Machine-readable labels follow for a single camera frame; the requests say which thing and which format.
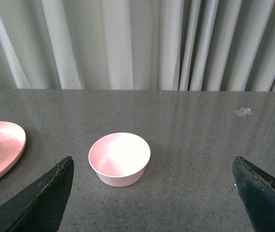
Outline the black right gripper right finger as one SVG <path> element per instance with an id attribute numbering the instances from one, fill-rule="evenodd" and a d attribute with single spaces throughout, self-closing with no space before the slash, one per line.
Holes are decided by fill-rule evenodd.
<path id="1" fill-rule="evenodd" d="M 275 177 L 240 156 L 232 172 L 253 229 L 275 232 Z"/>

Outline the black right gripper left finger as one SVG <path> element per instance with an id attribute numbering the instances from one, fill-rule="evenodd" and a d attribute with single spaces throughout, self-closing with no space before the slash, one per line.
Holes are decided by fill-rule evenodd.
<path id="1" fill-rule="evenodd" d="M 74 161 L 67 156 L 0 206 L 0 232 L 56 232 L 70 196 Z"/>

